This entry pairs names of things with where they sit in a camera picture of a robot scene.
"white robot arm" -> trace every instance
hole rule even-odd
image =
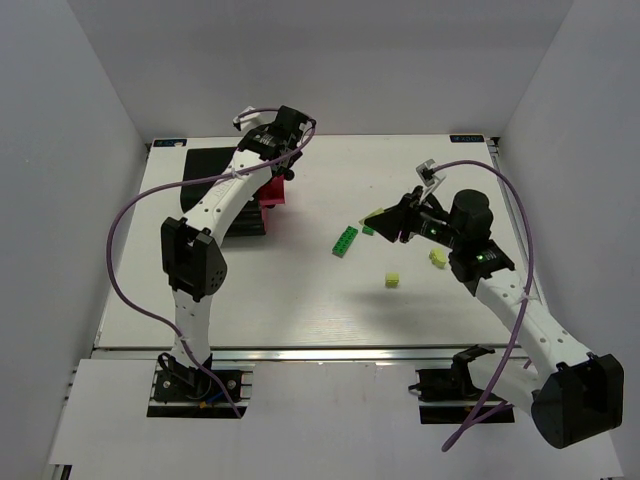
[[[181,380],[185,390],[198,390],[198,377],[209,382],[185,352],[183,341],[195,360],[208,368],[211,364],[211,300],[227,274],[227,264],[220,252],[224,236],[247,201],[263,185],[279,175],[293,178],[291,167],[302,153],[292,154],[282,161],[277,159],[297,147],[307,123],[313,125],[315,120],[285,106],[280,107],[271,123],[263,123],[257,113],[236,117],[236,127],[247,133],[224,172],[232,174],[233,178],[213,185],[180,220],[167,218],[162,225],[163,270],[173,290],[175,322],[182,337],[176,337],[168,362],[163,361],[161,365],[167,373]],[[264,162],[273,164],[271,168],[255,168]]]
[[[443,180],[434,166],[429,161],[417,169],[426,189],[416,187],[398,205],[364,223],[391,242],[406,243],[419,235],[450,248],[455,277],[513,331],[524,287],[513,262],[490,238],[489,200],[475,190],[463,190],[446,212],[433,195]],[[564,448],[621,424],[624,372],[612,355],[593,354],[531,298],[518,342],[535,370],[507,362],[492,391],[531,415],[547,442]],[[449,388],[465,396],[486,389],[501,360],[493,353],[475,346],[455,355]],[[424,395],[432,387],[410,388]]]

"green lego brick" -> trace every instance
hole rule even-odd
[[[349,246],[353,242],[353,239],[356,238],[357,234],[358,234],[357,229],[351,226],[347,227],[347,229],[342,233],[342,235],[340,235],[340,238],[338,239],[336,244],[333,246],[332,253],[336,257],[340,257],[340,258],[344,257],[344,254],[347,253]]]
[[[389,272],[384,276],[384,286],[387,288],[396,288],[400,283],[400,274]]]

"white wall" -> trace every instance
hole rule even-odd
[[[144,147],[64,0],[0,2],[0,465],[39,478]]]
[[[281,103],[322,133],[502,132],[571,0],[69,0],[143,138]]]
[[[578,0],[503,138],[551,310],[625,367],[612,437],[628,478],[640,478],[639,88],[640,3]]]

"white enclosure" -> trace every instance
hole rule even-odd
[[[499,135],[568,0],[69,0],[145,141],[287,102],[323,134]]]

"lego brick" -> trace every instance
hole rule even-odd
[[[387,288],[396,288],[400,283],[400,274],[389,272],[384,276],[384,286]]]
[[[340,235],[340,238],[338,239],[336,244],[333,246],[332,253],[335,256],[342,258],[344,254],[347,253],[347,250],[351,246],[351,243],[353,242],[353,239],[356,238],[357,234],[357,229],[351,226],[347,227],[342,235]]]
[[[444,252],[439,248],[434,248],[429,252],[429,258],[431,259],[431,263],[433,263],[438,268],[444,268],[447,264],[447,257]]]
[[[360,220],[358,223],[360,225],[362,225],[364,227],[364,221],[369,218],[369,217],[375,217],[376,215],[380,215],[381,213],[384,213],[384,208],[379,208],[378,210],[371,212],[369,215],[367,215],[366,217],[364,217],[362,220]]]

